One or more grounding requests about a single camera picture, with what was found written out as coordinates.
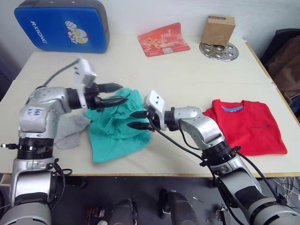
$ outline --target gray sock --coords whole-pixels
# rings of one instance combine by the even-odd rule
[[[90,124],[83,115],[62,115],[58,123],[54,143],[59,149],[71,149],[79,145],[79,133]]]

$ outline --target red t-shirt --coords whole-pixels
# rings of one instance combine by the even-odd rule
[[[278,125],[266,104],[243,100],[240,103],[212,102],[203,113],[222,130],[226,141],[247,156],[286,154]]]

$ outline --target green towel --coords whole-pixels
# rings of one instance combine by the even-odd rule
[[[106,162],[128,155],[144,148],[151,140],[148,130],[136,130],[127,126],[133,121],[148,122],[147,119],[136,119],[130,114],[145,110],[143,100],[137,90],[121,89],[116,96],[127,97],[128,101],[101,112],[88,110],[85,116],[91,119],[90,141],[95,163]]]

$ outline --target dark cloth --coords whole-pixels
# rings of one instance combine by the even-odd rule
[[[265,67],[290,105],[300,93],[300,36],[283,45]]]

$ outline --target cardboard box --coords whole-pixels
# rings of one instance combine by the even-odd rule
[[[209,15],[202,35],[202,43],[211,45],[226,45],[229,42],[234,27],[234,17]]]

